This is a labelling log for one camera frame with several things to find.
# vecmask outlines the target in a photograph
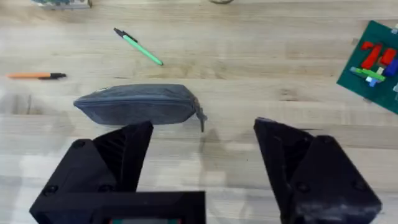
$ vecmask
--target fabric pouch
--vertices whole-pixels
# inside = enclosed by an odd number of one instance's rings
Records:
[[[73,104],[98,124],[175,124],[196,113],[201,131],[205,128],[206,116],[199,101],[178,84],[113,86],[82,96]]]

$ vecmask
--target zipper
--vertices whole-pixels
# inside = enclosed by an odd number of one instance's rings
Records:
[[[91,100],[91,101],[81,101],[78,102],[79,105],[84,106],[84,105],[110,105],[113,103],[160,103],[160,104],[165,104],[165,103],[170,103],[170,104],[189,104],[192,105],[191,100],[173,100],[173,99],[151,99],[151,100],[145,100],[145,99],[133,99],[133,100]]]

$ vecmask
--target wood grain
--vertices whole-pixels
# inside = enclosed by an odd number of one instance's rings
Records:
[[[130,83],[184,84],[209,117],[203,134],[196,118],[155,127],[139,190],[206,190],[208,223],[280,223],[252,130],[263,116],[337,138],[383,201],[373,223],[394,223],[398,116],[335,82],[368,21],[394,26],[397,11],[393,0],[96,0],[80,11],[1,0],[0,223],[35,223],[28,209],[70,144],[116,128],[73,100]]]

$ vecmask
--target red lego brick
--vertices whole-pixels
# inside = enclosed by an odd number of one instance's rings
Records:
[[[369,56],[362,62],[361,67],[370,70],[376,62],[380,54],[381,48],[382,44],[376,44]]]
[[[380,63],[383,65],[389,65],[392,59],[396,56],[397,51],[395,49],[386,49],[383,57],[381,57]]]
[[[369,42],[369,41],[365,41],[363,42],[363,45],[361,47],[361,50],[367,50],[367,49],[371,49],[374,46],[373,43]]]

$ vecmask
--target black plastic part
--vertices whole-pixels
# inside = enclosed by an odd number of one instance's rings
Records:
[[[153,126],[129,125],[75,141],[30,213],[39,224],[108,224],[112,219],[206,223],[204,192],[136,192]]]
[[[39,78],[40,80],[53,80],[59,78],[65,78],[67,75],[64,73],[51,73],[49,77]]]
[[[132,39],[133,41],[135,41],[136,43],[138,43],[138,40],[136,40],[135,38],[133,38],[132,36],[130,36],[130,35],[129,35],[128,33],[126,33],[125,31],[119,30],[119,29],[117,29],[117,28],[113,28],[113,30],[114,30],[119,36],[121,36],[122,38],[123,38],[124,35],[126,35],[126,36],[130,37],[130,39]]]
[[[130,37],[130,39],[132,39],[133,41],[135,41],[136,43],[138,43],[138,40],[136,40],[135,38],[133,38],[132,36],[130,36],[130,34],[126,33],[125,31],[123,31],[123,35],[126,35],[126,36]]]
[[[258,118],[254,125],[283,224],[370,223],[381,201],[331,136]]]
[[[113,30],[114,30],[120,37],[123,38],[123,35],[124,35],[123,31],[121,31],[121,30],[119,30],[119,29],[117,29],[117,28],[113,28]]]

